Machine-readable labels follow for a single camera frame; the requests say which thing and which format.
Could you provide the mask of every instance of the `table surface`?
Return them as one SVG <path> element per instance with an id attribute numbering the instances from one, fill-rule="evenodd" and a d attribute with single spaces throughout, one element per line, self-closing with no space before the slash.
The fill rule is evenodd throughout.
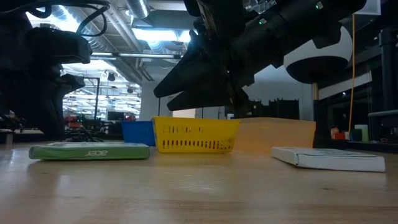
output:
<path id="1" fill-rule="evenodd" d="M 1 223 L 398 223 L 386 173 L 299 169 L 267 154 L 46 162 L 0 150 Z"/>

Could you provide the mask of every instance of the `blue bin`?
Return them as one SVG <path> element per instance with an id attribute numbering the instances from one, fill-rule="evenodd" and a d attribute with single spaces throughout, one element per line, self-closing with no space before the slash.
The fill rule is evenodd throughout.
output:
<path id="1" fill-rule="evenodd" d="M 154 125 L 152 121 L 122 122 L 124 142 L 142 143 L 155 146 Z"/>

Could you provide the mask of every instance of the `yellow plastic basket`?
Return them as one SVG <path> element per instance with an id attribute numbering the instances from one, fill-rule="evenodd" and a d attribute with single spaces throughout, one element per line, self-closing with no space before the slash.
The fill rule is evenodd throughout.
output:
<path id="1" fill-rule="evenodd" d="M 160 152 L 231 152 L 239 122 L 236 120 L 154 117 Z"/>

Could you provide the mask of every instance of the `white book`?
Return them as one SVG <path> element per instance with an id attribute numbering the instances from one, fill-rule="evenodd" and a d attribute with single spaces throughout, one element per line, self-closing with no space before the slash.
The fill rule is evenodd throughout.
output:
<path id="1" fill-rule="evenodd" d="M 337 149 L 273 147 L 272 156 L 297 167 L 311 169 L 385 172 L 384 157 Z"/>

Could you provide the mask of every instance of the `orange box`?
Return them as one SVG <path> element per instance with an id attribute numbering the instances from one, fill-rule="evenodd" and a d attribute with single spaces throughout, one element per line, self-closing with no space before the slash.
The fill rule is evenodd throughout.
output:
<path id="1" fill-rule="evenodd" d="M 271 153 L 272 147 L 313 147 L 314 121 L 280 118 L 240 119 L 234 150 Z"/>

